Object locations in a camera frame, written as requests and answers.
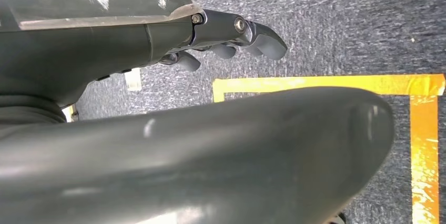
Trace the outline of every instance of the hex bolt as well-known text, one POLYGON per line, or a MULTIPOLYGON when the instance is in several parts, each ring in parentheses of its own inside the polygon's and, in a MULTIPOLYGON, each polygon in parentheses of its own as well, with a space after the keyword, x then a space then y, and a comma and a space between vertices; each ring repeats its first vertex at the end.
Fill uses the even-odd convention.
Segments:
POLYGON ((246 30, 246 23, 245 23, 245 19, 243 19, 242 17, 237 17, 234 23, 234 26, 236 28, 236 31, 238 33, 243 34, 246 30))
POLYGON ((192 23, 193 24, 203 23, 203 17, 200 14, 192 15, 192 23))

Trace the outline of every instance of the black robotic finger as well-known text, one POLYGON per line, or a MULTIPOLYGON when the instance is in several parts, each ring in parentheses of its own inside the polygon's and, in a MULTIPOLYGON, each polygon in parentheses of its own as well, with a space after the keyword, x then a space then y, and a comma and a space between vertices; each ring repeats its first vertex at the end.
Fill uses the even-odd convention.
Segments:
POLYGON ((245 48, 245 50, 247 52, 249 52, 249 54, 253 55, 253 56, 261 56, 263 55, 263 53, 255 46, 255 45, 251 45, 245 48))
POLYGON ((246 22, 252 32, 251 42, 247 47, 248 52, 253 55, 265 55, 274 60, 284 57, 288 47, 274 30, 255 22, 246 22))
POLYGON ((233 58, 237 52, 237 49, 234 47, 225 46, 223 44, 214 45, 210 50, 222 59, 233 58))
POLYGON ((188 72, 195 72, 201 66, 200 61, 198 61, 193 55, 185 51, 178 52, 177 56, 177 64, 188 72))

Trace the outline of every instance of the robotic finger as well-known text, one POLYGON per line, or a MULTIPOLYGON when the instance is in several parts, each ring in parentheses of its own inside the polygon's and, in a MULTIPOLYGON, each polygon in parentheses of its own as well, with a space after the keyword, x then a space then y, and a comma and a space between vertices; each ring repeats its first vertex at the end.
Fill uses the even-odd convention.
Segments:
POLYGON ((236 14, 205 9, 192 15, 191 21, 193 30, 190 44, 172 49, 169 51, 170 55, 164 56, 160 63, 172 64, 171 59, 179 58, 181 55, 178 53, 187 49, 210 50, 223 59, 230 59, 236 54, 236 47, 241 47, 253 56, 265 55, 274 60, 283 58, 288 49, 271 28, 247 21, 236 14))

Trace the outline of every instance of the yellow floor marking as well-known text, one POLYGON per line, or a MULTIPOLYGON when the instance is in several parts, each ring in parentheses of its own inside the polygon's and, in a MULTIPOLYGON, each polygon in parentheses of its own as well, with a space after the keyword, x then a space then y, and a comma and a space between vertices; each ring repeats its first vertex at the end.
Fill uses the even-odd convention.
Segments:
POLYGON ((216 79, 214 102, 224 101, 225 93, 268 93, 313 86, 355 87, 382 95, 410 95, 412 221, 414 224, 438 224, 437 95, 443 95, 444 75, 216 79))
POLYGON ((437 96, 410 96, 410 138, 412 222, 440 223, 437 96))

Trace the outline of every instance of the screw head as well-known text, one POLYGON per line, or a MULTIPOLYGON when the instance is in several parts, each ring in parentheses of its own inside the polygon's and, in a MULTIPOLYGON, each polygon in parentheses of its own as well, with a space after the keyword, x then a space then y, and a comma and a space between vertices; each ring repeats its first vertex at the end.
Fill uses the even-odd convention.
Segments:
POLYGON ((200 14, 192 15, 192 23, 193 24, 200 24, 203 22, 203 17, 200 14))
POLYGON ((245 32, 246 23, 245 23, 245 19, 243 19, 242 17, 237 17, 234 25, 235 25, 236 31, 238 33, 243 34, 245 32))

